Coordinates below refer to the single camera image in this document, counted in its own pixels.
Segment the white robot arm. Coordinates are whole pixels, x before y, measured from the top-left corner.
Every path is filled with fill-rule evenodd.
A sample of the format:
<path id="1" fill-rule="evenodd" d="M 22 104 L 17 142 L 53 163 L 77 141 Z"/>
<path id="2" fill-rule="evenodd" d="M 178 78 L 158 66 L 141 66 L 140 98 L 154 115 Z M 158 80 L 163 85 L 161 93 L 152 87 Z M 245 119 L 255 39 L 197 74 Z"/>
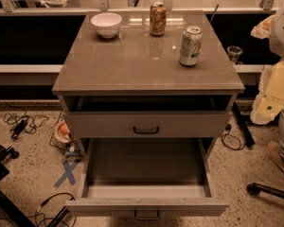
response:
<path id="1" fill-rule="evenodd" d="M 284 5 L 255 26 L 251 35 L 269 39 L 270 50 L 281 60 L 272 68 L 264 68 L 258 85 L 259 93 L 254 101 L 250 118 L 253 123 L 265 125 L 284 108 Z"/>

